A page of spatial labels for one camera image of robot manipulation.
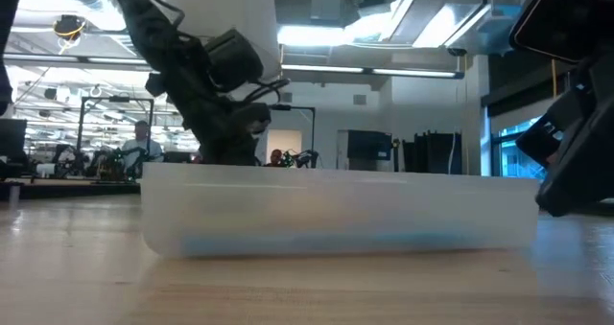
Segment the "doorway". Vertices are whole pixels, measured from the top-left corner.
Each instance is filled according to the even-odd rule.
[[[270,129],[267,135],[267,162],[271,163],[271,152],[279,149],[291,154],[302,152],[303,134],[298,130]]]

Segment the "translucent plastic bin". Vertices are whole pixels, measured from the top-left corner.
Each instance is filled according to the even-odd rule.
[[[523,247],[537,182],[151,163],[143,233],[165,257]]]

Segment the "wooden tabletop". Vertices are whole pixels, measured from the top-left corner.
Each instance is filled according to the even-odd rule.
[[[138,197],[0,205],[0,324],[614,323],[614,221],[540,219],[521,251],[162,260]]]

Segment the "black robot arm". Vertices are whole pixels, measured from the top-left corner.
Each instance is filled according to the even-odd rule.
[[[536,200],[554,216],[614,197],[614,0],[528,0],[510,43],[575,64],[571,88],[516,145],[548,168]]]
[[[17,13],[19,0],[0,0],[0,56],[4,54],[9,42],[12,21]],[[12,102],[12,88],[3,58],[0,58],[0,115],[3,115]]]
[[[179,32],[180,19],[172,23],[152,0],[117,1],[134,46],[158,72],[151,74],[146,87],[154,96],[168,94],[185,128],[201,142],[203,162],[253,165],[252,134],[266,129],[269,108],[219,95],[262,77],[262,62],[248,41],[232,30],[203,46],[198,38]],[[284,84],[279,81],[276,87]]]

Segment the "blue window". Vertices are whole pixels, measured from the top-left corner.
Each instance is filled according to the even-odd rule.
[[[542,180],[546,177],[546,169],[520,151],[516,147],[515,139],[506,139],[518,136],[518,134],[529,129],[538,120],[539,118],[534,118],[514,127],[502,129],[499,132],[501,143],[498,143],[498,146],[494,147],[495,149],[493,150],[494,154],[496,154],[496,156],[493,156],[495,162],[493,167],[499,168],[499,176],[527,177]]]

